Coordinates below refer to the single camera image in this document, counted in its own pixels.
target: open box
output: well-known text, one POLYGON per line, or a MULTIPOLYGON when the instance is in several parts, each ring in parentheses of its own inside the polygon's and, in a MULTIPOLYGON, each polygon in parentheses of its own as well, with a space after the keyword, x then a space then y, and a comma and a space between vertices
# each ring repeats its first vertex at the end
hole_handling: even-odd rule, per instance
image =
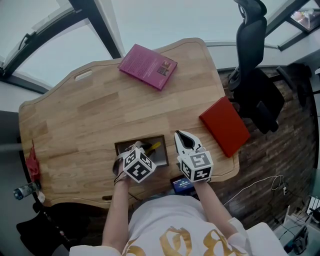
POLYGON ((167 147, 164 135, 116 142, 114 143, 116 155, 118 156, 119 154, 123 153, 128 147, 130 147, 137 141, 141 141, 143 143, 150 143, 151 145, 160 142, 161 145, 154 150, 154 153, 152 153, 149 156, 149 158, 152 162, 154 162, 154 164, 157 167, 169 166, 167 147))

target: gold print on shirt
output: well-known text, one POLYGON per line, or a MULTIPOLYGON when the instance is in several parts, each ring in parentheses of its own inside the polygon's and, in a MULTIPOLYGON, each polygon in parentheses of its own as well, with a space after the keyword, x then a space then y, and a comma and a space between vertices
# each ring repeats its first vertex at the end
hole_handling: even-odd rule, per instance
POLYGON ((203 256, 214 256, 214 248, 218 242, 222 242, 224 256, 228 256, 231 253, 235 253, 236 256, 246 255, 245 253, 240 252, 237 248, 234 248, 232 245, 232 250, 229 249, 226 238, 223 235, 220 235, 215 229, 212 229, 203 239, 203 244, 208 248, 208 250, 204 252, 203 256), (211 236, 212 232, 215 232, 220 239, 213 239, 211 236))
POLYGON ((141 249, 139 246, 135 246, 135 245, 131 245, 133 244, 137 239, 139 238, 139 236, 134 239, 131 240, 127 243, 127 246, 124 250, 124 253, 122 254, 122 256, 127 255, 127 254, 134 254, 135 256, 146 256, 145 252, 143 249, 141 249))
POLYGON ((180 229, 176 229, 173 226, 171 226, 159 238, 160 244, 161 244, 161 247, 162 247, 162 250, 163 250, 163 253, 165 256, 182 256, 178 252, 181 247, 180 237, 182 237, 184 244, 185 244, 185 247, 186 247, 186 254, 185 255, 188 256, 190 254, 190 252, 192 250, 190 233, 187 230, 185 230, 183 227, 180 229), (176 233, 172 238, 174 248, 171 247, 169 240, 167 238, 168 232, 176 233))

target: black electronic device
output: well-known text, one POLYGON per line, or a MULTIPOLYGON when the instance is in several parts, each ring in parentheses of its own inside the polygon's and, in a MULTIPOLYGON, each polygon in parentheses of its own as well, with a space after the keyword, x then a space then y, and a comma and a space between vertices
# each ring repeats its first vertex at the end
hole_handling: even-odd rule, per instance
POLYGON ((196 194, 194 185, 184 175, 170 179, 170 183, 176 195, 194 196, 196 194))

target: book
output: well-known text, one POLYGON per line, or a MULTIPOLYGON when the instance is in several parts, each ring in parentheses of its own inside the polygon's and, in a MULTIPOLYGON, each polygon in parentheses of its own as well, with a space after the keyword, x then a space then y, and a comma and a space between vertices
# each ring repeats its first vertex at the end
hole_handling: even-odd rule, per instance
POLYGON ((177 64, 160 53, 135 44, 118 69, 161 91, 177 64))
POLYGON ((250 137, 247 127, 226 96, 214 103, 199 118, 228 158, 250 137))

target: dark wood floor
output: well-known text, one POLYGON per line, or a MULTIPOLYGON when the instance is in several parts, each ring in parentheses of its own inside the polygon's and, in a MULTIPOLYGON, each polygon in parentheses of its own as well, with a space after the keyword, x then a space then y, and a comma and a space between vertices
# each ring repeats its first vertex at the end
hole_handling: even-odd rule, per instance
MULTIPOLYGON (((268 76, 277 75, 275 68, 262 69, 268 76)), ((296 79, 295 69, 289 68, 291 78, 305 87, 310 86, 309 80, 296 79)), ((220 72, 225 94, 231 98, 228 90, 227 76, 230 72, 220 72)), ((312 101, 307 99, 302 108, 296 90, 292 91, 284 81, 275 83, 282 93, 285 104, 279 114, 279 129, 275 132, 262 134, 250 119, 243 121, 251 138, 239 151, 240 171, 237 176, 212 184, 213 189, 225 203, 242 188, 268 176, 283 175, 290 192, 284 196, 282 187, 274 193, 271 191, 272 179, 259 182, 244 190, 233 201, 226 205, 231 215, 239 219, 246 229, 260 223, 267 223, 272 229, 278 226, 274 219, 282 221, 287 206, 291 212, 297 207, 302 208, 302 198, 308 203, 310 180, 316 159, 316 130, 312 114, 312 101)), ((81 244, 100 245, 107 212, 97 209, 100 214, 90 217, 87 236, 81 244)))

